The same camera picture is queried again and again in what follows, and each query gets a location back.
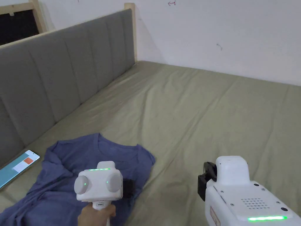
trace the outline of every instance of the smartphone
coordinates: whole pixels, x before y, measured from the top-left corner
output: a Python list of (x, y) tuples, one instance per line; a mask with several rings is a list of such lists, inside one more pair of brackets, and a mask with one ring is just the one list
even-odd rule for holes
[(7, 164), (0, 170), (0, 188), (10, 182), (14, 177), (24, 171), (40, 158), (36, 153), (27, 150), (18, 158)]

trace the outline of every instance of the bed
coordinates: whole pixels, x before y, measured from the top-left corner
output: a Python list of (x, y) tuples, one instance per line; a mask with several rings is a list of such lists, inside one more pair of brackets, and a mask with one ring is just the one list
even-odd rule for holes
[[(57, 140), (95, 132), (144, 146), (156, 164), (127, 225), (206, 225), (197, 176), (204, 162), (221, 155), (245, 158), (251, 179), (301, 215), (301, 87), (135, 62), (130, 52), (125, 72), (75, 110), (58, 114), (24, 149), (43, 157)], [(25, 196), (40, 170), (41, 162), (1, 190), (1, 211)]]

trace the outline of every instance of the blue t-shirt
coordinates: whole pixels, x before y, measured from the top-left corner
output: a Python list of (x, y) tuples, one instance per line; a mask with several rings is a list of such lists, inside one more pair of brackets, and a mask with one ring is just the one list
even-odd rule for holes
[(123, 225), (149, 178), (155, 158), (140, 145), (119, 145), (99, 133), (58, 141), (49, 147), (37, 181), (23, 199), (0, 214), (0, 225), (77, 225), (77, 217), (87, 202), (76, 199), (74, 181), (79, 172), (95, 169), (101, 161), (115, 162), (123, 178), (135, 182), (132, 198), (112, 202), (116, 217), (111, 224)]

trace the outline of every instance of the headboard panel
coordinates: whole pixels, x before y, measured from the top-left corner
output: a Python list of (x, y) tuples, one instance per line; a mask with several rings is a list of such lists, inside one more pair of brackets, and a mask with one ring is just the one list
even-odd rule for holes
[(0, 47), (0, 166), (135, 62), (132, 11)]

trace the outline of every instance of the green indicator light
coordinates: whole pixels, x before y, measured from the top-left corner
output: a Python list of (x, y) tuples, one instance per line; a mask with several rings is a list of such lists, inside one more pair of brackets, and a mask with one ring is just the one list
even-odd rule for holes
[(250, 217), (248, 221), (273, 221), (273, 220), (285, 220), (286, 216), (269, 216), (269, 217)]
[(94, 171), (94, 170), (108, 170), (110, 168), (105, 168), (105, 169), (91, 169), (90, 171)]

